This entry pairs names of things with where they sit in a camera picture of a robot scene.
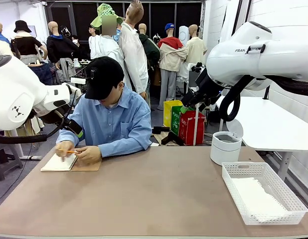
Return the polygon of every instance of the black cap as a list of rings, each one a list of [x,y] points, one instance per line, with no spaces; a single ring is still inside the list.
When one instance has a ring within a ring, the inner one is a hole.
[[[17,32],[17,31],[31,32],[31,30],[29,29],[29,27],[26,24],[26,22],[22,21],[22,20],[18,20],[18,21],[15,22],[14,32]]]
[[[88,90],[85,98],[104,100],[113,87],[117,87],[124,78],[119,63],[107,56],[94,59],[86,68]]]

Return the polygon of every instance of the mannequin hand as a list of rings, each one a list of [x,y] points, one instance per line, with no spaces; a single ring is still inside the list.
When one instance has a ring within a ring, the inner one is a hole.
[[[101,152],[98,146],[86,146],[83,148],[76,148],[75,149],[78,156],[77,164],[79,166],[85,166],[97,163],[101,160]]]
[[[60,70],[60,62],[55,63],[55,67]]]
[[[59,157],[62,157],[62,161],[64,161],[64,157],[69,157],[71,155],[67,153],[67,151],[74,151],[74,143],[69,140],[62,141],[55,147],[55,153]]]
[[[145,100],[146,99],[146,92],[145,91],[143,91],[142,93],[140,93],[140,96],[142,96],[142,98]]]

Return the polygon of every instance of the stool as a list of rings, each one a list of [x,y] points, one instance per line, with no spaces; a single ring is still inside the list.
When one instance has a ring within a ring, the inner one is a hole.
[[[13,153],[13,155],[9,156],[10,158],[14,159],[13,161],[7,163],[5,166],[1,167],[0,165],[0,181],[4,180],[4,173],[14,167],[19,167],[22,168],[23,164],[14,148],[14,145],[11,144],[1,144],[0,143],[0,150],[4,149],[4,147],[8,147],[10,148],[11,152]]]

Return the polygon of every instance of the white shirt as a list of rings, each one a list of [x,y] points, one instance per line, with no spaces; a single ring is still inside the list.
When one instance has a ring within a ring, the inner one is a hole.
[[[0,40],[0,55],[11,55],[13,56],[13,53],[11,52],[10,45]]]
[[[100,51],[100,41],[101,37],[99,35],[96,36],[90,36],[89,37],[89,47],[91,50],[91,60],[101,57],[101,51]]]
[[[101,36],[100,37],[100,53],[101,56],[108,56],[112,59],[116,60],[123,69],[124,72],[124,83],[126,83],[129,89],[132,88],[129,75],[126,72],[125,65],[124,65],[124,55],[122,50],[120,49],[119,45],[116,41],[110,36]]]
[[[127,70],[135,90],[140,94],[148,85],[148,61],[139,35],[125,22],[122,23],[119,46],[124,53]]]
[[[198,38],[197,36],[192,37],[187,44],[186,48],[188,49],[188,56],[186,59],[187,63],[196,64],[197,62],[203,62],[204,60],[204,52],[207,51],[207,47],[205,46],[202,39]]]

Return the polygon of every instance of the notebook page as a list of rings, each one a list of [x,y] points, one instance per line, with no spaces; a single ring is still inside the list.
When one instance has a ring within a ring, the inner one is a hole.
[[[77,156],[75,154],[71,154],[62,161],[61,157],[54,154],[46,165],[41,168],[41,171],[70,171],[72,168],[71,165],[74,164],[76,158]]]

